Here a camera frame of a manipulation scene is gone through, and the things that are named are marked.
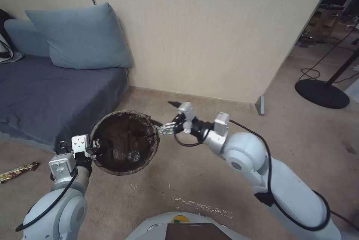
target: electrical cable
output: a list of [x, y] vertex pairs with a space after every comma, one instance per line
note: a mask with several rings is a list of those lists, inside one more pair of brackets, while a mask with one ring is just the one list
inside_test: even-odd
[[337, 37], [335, 37], [335, 36], [329, 36], [329, 37], [326, 37], [326, 38], [325, 38], [324, 42], [332, 43], [332, 42], [328, 41], [328, 39], [334, 39], [334, 40], [340, 41], [340, 39], [337, 38]]
[[348, 220], [347, 218], [343, 217], [342, 215], [335, 213], [334, 211], [330, 210], [330, 212], [337, 216], [338, 218], [341, 218], [342, 220], [344, 220], [346, 223], [348, 223], [350, 226], [352, 226], [354, 229], [356, 229], [357, 231], [359, 231], [359, 227], [356, 226], [355, 224], [353, 224], [350, 220]]
[[55, 201], [53, 201], [52, 204], [50, 204], [50, 206], [48, 208], [46, 208], [46, 210], [44, 212], [42, 212], [40, 215], [38, 215], [36, 218], [34, 218], [32, 221], [26, 223], [25, 225], [23, 223], [21, 223], [16, 229], [15, 232], [19, 232], [22, 231], [28, 227], [30, 227], [31, 225], [33, 225], [35, 222], [39, 221], [42, 217], [44, 217], [60, 200], [61, 198], [64, 196], [64, 194], [66, 193], [66, 191], [70, 188], [71, 184], [75, 181], [75, 178], [77, 177], [78, 174], [78, 169], [77, 167], [75, 167], [75, 169], [73, 170], [74, 175], [71, 178], [70, 182], [67, 184], [67, 186], [64, 188], [64, 190], [62, 191], [62, 193], [59, 195], [59, 197], [56, 198]]
[[352, 75], [351, 77], [347, 77], [345, 79], [341, 79], [339, 81], [334, 81], [334, 83], [340, 83], [340, 82], [343, 82], [345, 80], [349, 80], [349, 79], [352, 79], [353, 77], [357, 76], [359, 74], [359, 72], [357, 72], [356, 74]]
[[177, 138], [176, 128], [178, 127], [178, 125], [179, 125], [179, 123], [176, 122], [176, 123], [175, 123], [175, 127], [174, 127], [174, 129], [173, 129], [173, 135], [174, 135], [175, 141], [176, 141], [178, 144], [180, 144], [181, 146], [184, 146], [184, 147], [195, 147], [195, 146], [198, 146], [198, 145], [202, 144], [202, 143], [206, 140], [206, 138], [207, 138], [207, 136], [208, 136], [208, 134], [209, 134], [209, 131], [210, 131], [210, 129], [207, 130], [206, 135], [203, 137], [203, 139], [202, 139], [201, 141], [198, 141], [197, 143], [194, 143], [194, 144], [185, 144], [185, 143], [182, 143], [182, 142]]
[[[316, 79], [320, 76], [320, 72], [319, 72], [318, 70], [314, 70], [313, 68], [316, 67], [319, 63], [321, 63], [321, 61], [324, 60], [324, 59], [329, 55], [329, 53], [332, 52], [332, 50], [333, 50], [334, 48], [336, 48], [341, 42], [343, 42], [343, 41], [354, 31], [354, 29], [358, 26], [358, 24], [359, 24], [359, 23], [357, 23], [357, 24], [350, 30], [350, 32], [349, 32], [342, 40], [339, 40], [339, 42], [338, 42], [337, 44], [335, 44], [319, 61], [317, 61], [317, 63], [316, 63], [315, 65], [313, 65], [311, 68], [301, 69], [301, 72], [302, 72], [303, 74], [302, 74], [301, 77], [298, 79], [298, 81], [300, 81], [303, 76], [308, 76], [309, 78], [316, 80]], [[307, 73], [308, 73], [309, 71], [311, 71], [311, 70], [318, 72], [318, 73], [319, 73], [318, 77], [311, 77], [311, 76], [307, 75]]]
[[[336, 37], [334, 37], [334, 36], [329, 37], [329, 38], [326, 38], [325, 40], [323, 40], [322, 43], [323, 43], [323, 44], [333, 44], [333, 45], [335, 45], [336, 42], [330, 42], [330, 41], [328, 41], [328, 39], [330, 39], [330, 38], [335, 38], [337, 41], [339, 41], [339, 43], [341, 43], [341, 42], [340, 42], [340, 39], [339, 39], [339, 38], [336, 38]], [[351, 48], [348, 48], [348, 47], [342, 47], [342, 46], [337, 46], [337, 47], [342, 48], [342, 49], [347, 49], [347, 50], [350, 50], [350, 51], [355, 51], [355, 49], [351, 49]]]
[[325, 220], [322, 222], [322, 224], [315, 226], [315, 227], [309, 227], [306, 226], [298, 221], [296, 221], [294, 218], [292, 218], [288, 213], [285, 212], [285, 210], [279, 205], [279, 203], [277, 202], [277, 200], [275, 199], [272, 190], [271, 190], [271, 178], [272, 178], [272, 157], [271, 157], [271, 153], [269, 150], [269, 146], [267, 144], [267, 142], [265, 141], [265, 139], [258, 133], [252, 131], [251, 129], [247, 128], [246, 126], [234, 121], [234, 120], [229, 120], [230, 122], [232, 122], [235, 125], [238, 125], [239, 127], [249, 131], [250, 133], [254, 134], [255, 136], [257, 136], [258, 138], [260, 138], [262, 140], [262, 142], [264, 143], [264, 146], [267, 149], [267, 153], [268, 153], [268, 193], [270, 193], [272, 195], [272, 198], [274, 200], [274, 204], [277, 206], [277, 208], [283, 213], [283, 215], [285, 215], [290, 221], [292, 221], [294, 224], [296, 224], [297, 226], [308, 230], [308, 231], [319, 231], [323, 228], [325, 228], [327, 226], [327, 224], [329, 223], [330, 220], [330, 214], [332, 213], [333, 215], [336, 215], [337, 217], [343, 219], [344, 221], [346, 221], [349, 225], [351, 225], [353, 228], [355, 228], [357, 231], [359, 231], [359, 228], [357, 226], [355, 226], [354, 224], [352, 224], [348, 219], [346, 219], [345, 217], [335, 213], [334, 211], [330, 210], [329, 204], [327, 202], [327, 200], [325, 200], [325, 198], [317, 191], [312, 190], [320, 199], [322, 199], [325, 208], [326, 208], [326, 217]]

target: black round base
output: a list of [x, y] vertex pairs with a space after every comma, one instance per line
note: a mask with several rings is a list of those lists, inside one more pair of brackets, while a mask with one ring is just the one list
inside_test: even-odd
[[295, 90], [308, 101], [327, 108], [341, 109], [350, 102], [343, 91], [333, 85], [326, 86], [325, 81], [300, 80], [295, 84]]

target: light blue cushion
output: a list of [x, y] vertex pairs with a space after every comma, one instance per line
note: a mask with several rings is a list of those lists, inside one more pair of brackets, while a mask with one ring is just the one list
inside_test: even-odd
[[28, 55], [50, 57], [49, 43], [31, 21], [8, 19], [4, 26], [16, 50]]
[[25, 13], [47, 39], [53, 64], [75, 69], [131, 67], [121, 27], [108, 3]]

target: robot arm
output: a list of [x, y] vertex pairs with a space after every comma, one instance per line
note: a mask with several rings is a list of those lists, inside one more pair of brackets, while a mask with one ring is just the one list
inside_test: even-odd
[[251, 131], [254, 134], [241, 132], [228, 136], [229, 122], [240, 125], [230, 120], [228, 114], [221, 112], [213, 123], [204, 123], [197, 119], [191, 103], [170, 103], [178, 107], [178, 115], [174, 122], [163, 126], [162, 134], [183, 130], [196, 136], [197, 144], [207, 145], [241, 173], [252, 185], [255, 197], [300, 239], [342, 239], [330, 219], [325, 199], [314, 193], [286, 164], [271, 158], [257, 134]]
[[29, 210], [16, 229], [24, 231], [23, 240], [77, 239], [88, 208], [84, 196], [92, 171], [91, 158], [96, 158], [100, 148], [96, 141], [89, 146], [88, 135], [74, 136], [71, 141], [74, 153], [56, 155], [49, 162], [54, 180], [51, 191]]

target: dark blue bed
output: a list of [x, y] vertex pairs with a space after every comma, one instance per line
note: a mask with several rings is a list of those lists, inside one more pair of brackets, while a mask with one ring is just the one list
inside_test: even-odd
[[39, 55], [0, 65], [0, 136], [58, 152], [59, 141], [90, 133], [113, 110], [128, 89], [127, 72], [61, 68], [46, 51]]

